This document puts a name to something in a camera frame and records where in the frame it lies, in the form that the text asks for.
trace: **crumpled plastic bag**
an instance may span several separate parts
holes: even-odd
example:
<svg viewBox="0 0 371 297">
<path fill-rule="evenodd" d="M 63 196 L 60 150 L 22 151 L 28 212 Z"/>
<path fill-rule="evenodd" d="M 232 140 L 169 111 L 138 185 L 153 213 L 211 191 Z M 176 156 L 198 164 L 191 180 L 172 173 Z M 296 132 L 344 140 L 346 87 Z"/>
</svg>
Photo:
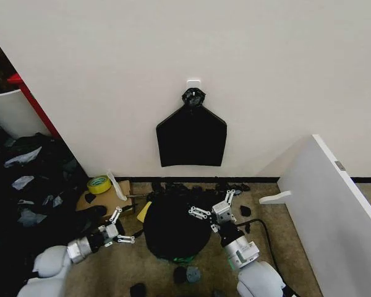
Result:
<svg viewBox="0 0 371 297">
<path fill-rule="evenodd" d="M 40 213 L 34 213 L 30 209 L 22 209 L 18 223 L 24 227 L 32 227 L 44 220 L 47 216 Z"/>
<path fill-rule="evenodd" d="M 29 182 L 35 179 L 34 176 L 24 175 L 12 183 L 12 187 L 16 190 L 22 190 Z"/>
<path fill-rule="evenodd" d="M 30 153 L 25 153 L 23 155 L 16 156 L 15 158 L 12 158 L 6 161 L 4 163 L 4 167 L 8 168 L 16 163 L 26 164 L 26 163 L 29 163 L 30 161 L 33 161 L 37 157 L 38 153 L 40 152 L 42 148 L 43 147 L 39 147 L 38 149 L 31 151 Z"/>
<path fill-rule="evenodd" d="M 54 196 L 53 195 L 48 195 L 44 202 L 43 202 L 43 205 L 47 205 L 48 202 L 52 201 L 52 207 L 55 208 L 59 205 L 61 205 L 63 203 L 63 200 L 61 198 L 61 196 L 56 196 L 56 198 L 54 199 Z"/>
</svg>

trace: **carpet floor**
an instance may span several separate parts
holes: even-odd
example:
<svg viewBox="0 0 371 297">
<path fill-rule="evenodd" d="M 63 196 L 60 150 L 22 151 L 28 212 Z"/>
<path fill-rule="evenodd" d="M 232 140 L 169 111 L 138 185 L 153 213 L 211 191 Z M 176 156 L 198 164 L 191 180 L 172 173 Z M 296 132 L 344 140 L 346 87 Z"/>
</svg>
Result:
<svg viewBox="0 0 371 297">
<path fill-rule="evenodd" d="M 214 184 L 185 183 L 186 186 L 213 188 Z M 261 218 L 270 232 L 273 250 L 285 281 L 303 297 L 321 297 L 322 294 L 312 272 L 307 256 L 298 238 L 297 231 L 285 205 L 260 205 L 258 200 L 264 196 L 279 193 L 276 184 L 252 183 L 250 191 L 234 197 L 232 212 L 237 223 L 250 218 L 242 217 L 240 205 L 252 209 L 252 218 Z M 359 184 L 361 191 L 371 203 L 371 184 Z M 134 194 L 151 191 L 149 183 L 133 183 Z M 136 214 L 121 218 L 127 235 L 142 229 L 142 223 L 136 215 L 143 208 L 145 199 L 137 199 Z M 272 265 L 263 228 L 259 223 L 252 224 L 246 238 L 253 240 L 260 249 L 259 260 Z M 213 290 L 222 291 L 225 296 L 238 296 L 236 291 L 237 273 L 232 271 L 224 250 L 220 246 L 218 234 L 212 234 L 209 243 L 190 263 L 197 266 L 202 274 L 198 283 L 177 285 L 173 282 L 173 270 L 176 264 L 157 259 L 148 249 L 144 235 L 136 239 L 135 244 L 113 244 L 101 248 L 85 261 L 74 265 L 66 281 L 68 297 L 112 297 L 130 296 L 129 288 L 139 282 L 147 287 L 147 296 L 210 297 Z"/>
</svg>

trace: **green object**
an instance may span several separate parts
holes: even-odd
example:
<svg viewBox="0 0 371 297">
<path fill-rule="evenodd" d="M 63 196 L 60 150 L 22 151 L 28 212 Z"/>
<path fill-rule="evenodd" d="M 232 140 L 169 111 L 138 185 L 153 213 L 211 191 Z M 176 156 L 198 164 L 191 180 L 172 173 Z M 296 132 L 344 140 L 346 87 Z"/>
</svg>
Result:
<svg viewBox="0 0 371 297">
<path fill-rule="evenodd" d="M 233 271 L 235 271 L 236 269 L 235 269 L 235 267 L 234 267 L 234 266 L 232 266 L 232 263 L 231 263 L 231 261 L 230 261 L 229 259 L 227 259 L 227 260 L 228 260 L 229 266 L 231 266 L 231 269 L 232 269 Z"/>
<path fill-rule="evenodd" d="M 172 261 L 175 262 L 175 263 L 178 263 L 178 264 L 188 264 L 194 258 L 195 258 L 195 256 L 190 256 L 190 257 L 187 257 L 187 258 L 174 258 Z"/>
</svg>

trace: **cardboard box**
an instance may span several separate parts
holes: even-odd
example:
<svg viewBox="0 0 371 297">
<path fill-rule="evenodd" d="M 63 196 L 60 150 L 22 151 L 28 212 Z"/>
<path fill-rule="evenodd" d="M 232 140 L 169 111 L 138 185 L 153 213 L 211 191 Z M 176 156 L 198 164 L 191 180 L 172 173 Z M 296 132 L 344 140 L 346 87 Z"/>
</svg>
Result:
<svg viewBox="0 0 371 297">
<path fill-rule="evenodd" d="M 128 196 L 130 194 L 130 182 L 129 181 L 121 181 L 118 183 L 118 185 L 120 186 L 122 193 L 125 196 Z M 88 193 L 89 191 L 85 191 L 81 195 L 79 201 L 77 202 L 76 210 L 84 210 L 84 209 L 88 209 L 96 205 L 103 205 L 107 207 L 107 214 L 103 217 L 103 220 L 109 219 L 117 206 L 120 206 L 121 208 L 123 208 L 127 205 L 132 205 L 131 198 L 128 198 L 126 201 L 123 201 L 120 198 L 118 198 L 116 194 L 116 190 L 113 187 L 113 185 L 111 185 L 111 188 L 108 191 L 102 194 L 96 195 L 96 197 L 91 201 L 91 203 L 88 203 L 85 200 L 85 195 Z M 123 217 L 125 215 L 132 214 L 132 213 L 134 213 L 134 209 L 130 209 L 130 210 L 127 210 L 126 212 L 122 212 L 121 216 Z"/>
</svg>

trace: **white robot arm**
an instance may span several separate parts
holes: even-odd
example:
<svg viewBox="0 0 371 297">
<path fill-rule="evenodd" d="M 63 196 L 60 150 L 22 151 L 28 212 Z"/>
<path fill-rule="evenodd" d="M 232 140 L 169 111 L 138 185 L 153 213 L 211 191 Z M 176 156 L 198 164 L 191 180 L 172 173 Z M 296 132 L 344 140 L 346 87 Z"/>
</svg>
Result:
<svg viewBox="0 0 371 297">
<path fill-rule="evenodd" d="M 239 270 L 237 290 L 242 297 L 297 296 L 270 264 L 256 261 L 260 252 L 258 247 L 253 241 L 248 242 L 243 231 L 234 224 L 236 219 L 231 211 L 234 193 L 234 190 L 228 190 L 225 200 L 214 205 L 211 212 L 191 207 L 189 214 L 201 220 L 210 219 L 212 230 L 220 234 L 221 246 L 231 267 Z"/>
</svg>

